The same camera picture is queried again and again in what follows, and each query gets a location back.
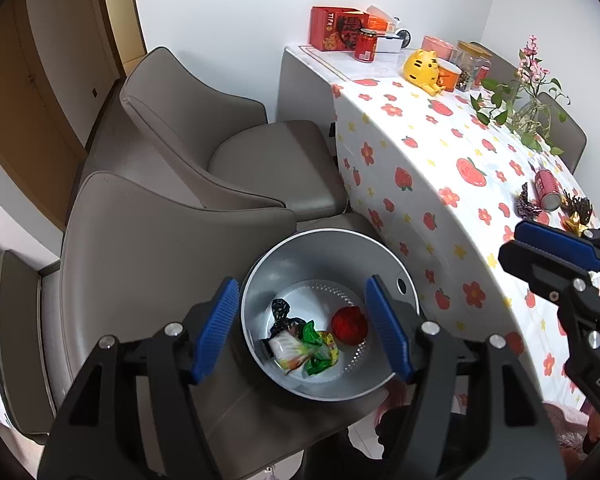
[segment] red gift bag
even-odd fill
[[[318,50],[355,50],[367,14],[349,7],[312,7],[309,43]]]

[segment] yellow star print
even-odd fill
[[[466,251],[464,250],[464,247],[462,247],[462,245],[454,245],[454,254],[461,260],[464,260],[464,257],[466,256]]]

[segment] strawberry print tablecloth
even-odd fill
[[[556,306],[497,260],[520,221],[515,195],[528,182],[535,196],[532,165],[542,161],[563,189],[582,195],[560,158],[530,152],[506,126],[481,124],[468,94],[433,98],[399,77],[343,80],[332,90],[351,205],[404,263],[427,317],[467,339],[504,335],[544,400],[579,408]],[[543,212],[538,221],[558,227],[561,217]],[[593,282],[600,289],[600,275]]]

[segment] yellow tiger figurine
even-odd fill
[[[418,49],[404,63],[402,72],[407,81],[419,86],[432,97],[445,89],[444,86],[438,86],[439,69],[435,50],[427,52]]]

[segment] metal bolt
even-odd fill
[[[500,334],[493,334],[489,338],[489,343],[494,348],[504,348],[507,345],[507,340],[504,339]]]
[[[177,321],[169,323],[166,327],[164,327],[164,333],[169,337],[179,336],[182,333],[182,330],[182,325]]]
[[[587,336],[587,342],[589,343],[589,346],[594,350],[600,348],[600,332],[598,332],[597,330],[592,330],[591,332],[589,332],[589,335]]]
[[[420,325],[420,328],[427,335],[437,335],[440,333],[440,325],[434,321],[425,321]]]
[[[98,341],[98,346],[103,349],[109,349],[116,344],[116,338],[112,335],[104,335]]]
[[[576,278],[573,280],[573,288],[575,288],[578,292],[583,292],[585,288],[587,288],[587,284],[581,278]]]

